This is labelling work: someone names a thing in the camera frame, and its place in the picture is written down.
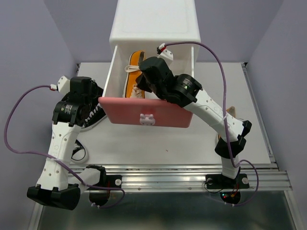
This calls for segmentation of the pink-front drawer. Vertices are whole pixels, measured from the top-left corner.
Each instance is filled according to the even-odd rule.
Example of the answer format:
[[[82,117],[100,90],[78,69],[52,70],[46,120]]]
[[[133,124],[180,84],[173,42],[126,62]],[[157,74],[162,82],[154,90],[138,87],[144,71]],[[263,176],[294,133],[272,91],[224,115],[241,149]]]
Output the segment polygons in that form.
[[[153,93],[146,93],[144,99],[123,97],[129,57],[137,47],[126,48],[116,45],[111,66],[107,75],[104,92],[98,99],[109,120],[113,124],[141,125],[140,114],[153,114],[154,126],[181,127],[190,126],[193,114],[178,105],[158,99]]]

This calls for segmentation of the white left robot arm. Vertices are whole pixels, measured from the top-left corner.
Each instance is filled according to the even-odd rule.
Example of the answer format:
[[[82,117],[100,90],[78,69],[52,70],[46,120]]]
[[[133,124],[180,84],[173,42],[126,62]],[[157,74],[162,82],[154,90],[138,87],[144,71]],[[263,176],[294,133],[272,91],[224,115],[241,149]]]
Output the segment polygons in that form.
[[[27,197],[44,206],[73,210],[81,196],[81,181],[69,183],[69,164],[78,134],[98,104],[100,90],[89,77],[61,79],[58,90],[66,95],[53,111],[48,156],[36,185],[28,188]]]

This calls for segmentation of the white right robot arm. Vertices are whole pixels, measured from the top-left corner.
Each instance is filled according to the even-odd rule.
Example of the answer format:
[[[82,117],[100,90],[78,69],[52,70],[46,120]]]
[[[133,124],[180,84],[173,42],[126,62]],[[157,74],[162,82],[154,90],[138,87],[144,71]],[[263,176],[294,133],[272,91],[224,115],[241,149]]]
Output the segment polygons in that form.
[[[214,151],[222,161],[221,183],[226,187],[236,184],[237,156],[245,147],[251,122],[223,111],[196,79],[188,74],[174,75],[162,58],[150,57],[139,64],[139,69],[142,74],[136,80],[138,88],[192,112],[218,133],[220,139]]]

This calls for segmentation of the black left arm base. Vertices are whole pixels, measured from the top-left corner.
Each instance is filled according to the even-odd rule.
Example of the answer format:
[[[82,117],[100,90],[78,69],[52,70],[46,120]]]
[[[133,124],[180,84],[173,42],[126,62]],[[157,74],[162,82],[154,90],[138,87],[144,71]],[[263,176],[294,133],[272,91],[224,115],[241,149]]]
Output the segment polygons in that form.
[[[107,174],[103,181],[95,184],[95,186],[106,187],[109,190],[101,190],[96,188],[89,188],[89,201],[91,206],[95,208],[110,208],[116,206],[124,197],[121,190],[122,175]]]

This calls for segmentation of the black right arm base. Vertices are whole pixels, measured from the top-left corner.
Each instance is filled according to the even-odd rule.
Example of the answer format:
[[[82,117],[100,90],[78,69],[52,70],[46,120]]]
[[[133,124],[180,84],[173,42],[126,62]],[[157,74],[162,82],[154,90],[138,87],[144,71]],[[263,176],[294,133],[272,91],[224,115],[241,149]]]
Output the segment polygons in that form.
[[[212,194],[219,194],[221,200],[232,206],[239,204],[241,200],[240,189],[249,189],[248,177],[239,173],[235,179],[230,179],[222,174],[208,174],[204,182],[204,189]]]

